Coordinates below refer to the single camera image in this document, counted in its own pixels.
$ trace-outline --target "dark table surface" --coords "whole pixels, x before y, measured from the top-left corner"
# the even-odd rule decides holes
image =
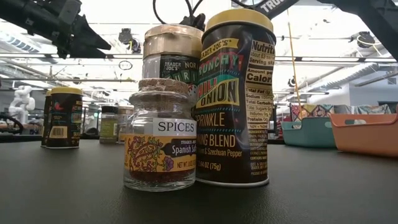
[[[123,187],[123,146],[0,144],[0,223],[397,223],[398,161],[269,146],[270,184]]]

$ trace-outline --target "barcode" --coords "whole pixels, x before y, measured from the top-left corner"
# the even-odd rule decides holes
[[[118,124],[113,124],[113,136],[118,135]]]
[[[72,123],[81,123],[81,113],[72,114]]]
[[[68,127],[66,126],[59,126],[59,127],[52,127],[50,132],[50,138],[68,138]]]

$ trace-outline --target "ceiling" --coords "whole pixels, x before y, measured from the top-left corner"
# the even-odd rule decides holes
[[[81,0],[81,14],[85,14],[91,28],[107,40],[113,47],[107,54],[128,54],[126,46],[119,42],[118,35],[122,28],[130,28],[133,37],[142,43],[144,34],[150,28],[159,25],[152,10],[152,1],[129,1],[129,0]],[[210,1],[204,0],[195,14],[205,13],[207,18],[214,16],[220,11],[231,8],[230,0]],[[188,14],[187,6],[183,0],[158,0],[157,11],[159,16],[168,23],[179,23]],[[379,44],[376,49],[360,49],[356,42],[349,42],[352,35],[360,31],[369,31],[362,20],[353,14],[342,12],[331,6],[322,5],[316,1],[301,0],[286,12],[272,20],[274,33],[277,36],[277,56],[291,57],[289,42],[288,21],[291,22],[292,42],[295,56],[304,57],[378,57],[386,55],[384,47]],[[14,35],[27,42],[32,43],[40,53],[55,54],[56,48],[50,45],[48,40],[39,36],[29,36],[26,30],[14,26],[5,21],[0,22],[0,40],[5,35]],[[11,47],[0,41],[0,52],[25,53],[23,50]],[[119,62],[121,59],[56,59],[55,64],[35,58],[14,58],[13,61],[24,64],[34,70],[45,74],[57,74],[56,78],[80,77],[81,79],[117,79],[130,78],[141,79],[142,55],[135,55],[135,59],[128,59],[132,64],[130,70],[121,70]],[[298,63],[296,68],[297,81],[299,85],[311,84],[320,80],[325,74],[341,68],[340,64],[322,63]],[[291,62],[279,62],[274,69],[273,89],[274,91],[291,90],[288,85],[293,79],[294,71]],[[108,90],[107,98],[118,101],[126,99],[131,93],[137,91],[137,84],[132,82],[83,82],[79,85],[65,83],[66,85],[82,88],[89,95],[90,88],[104,88]]]

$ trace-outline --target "gold cap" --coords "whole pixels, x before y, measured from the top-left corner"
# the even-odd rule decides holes
[[[83,95],[83,90],[73,87],[55,87],[51,89],[51,95],[56,93],[69,93]]]
[[[271,32],[274,32],[274,26],[272,25],[271,20],[260,12],[252,9],[230,9],[223,11],[209,19],[206,24],[205,32],[214,26],[227,22],[248,22],[262,26]]]
[[[203,32],[194,27],[164,24],[145,33],[144,58],[148,55],[177,53],[200,58]]]

